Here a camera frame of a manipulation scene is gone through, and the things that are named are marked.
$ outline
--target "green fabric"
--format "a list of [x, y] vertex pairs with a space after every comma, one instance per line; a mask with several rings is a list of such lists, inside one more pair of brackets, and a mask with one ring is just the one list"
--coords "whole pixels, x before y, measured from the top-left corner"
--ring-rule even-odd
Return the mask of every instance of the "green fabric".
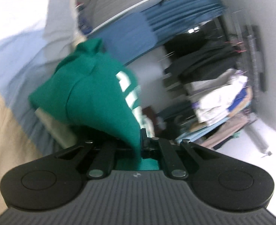
[[[116, 77], [120, 71], [131, 82], [124, 92]], [[80, 43], [29, 101], [61, 122], [86, 125], [130, 144], [136, 158], [120, 160], [118, 169], [158, 170], [157, 161], [140, 157], [140, 125], [125, 100], [136, 88], [133, 73], [102, 51], [100, 39], [92, 39]]]

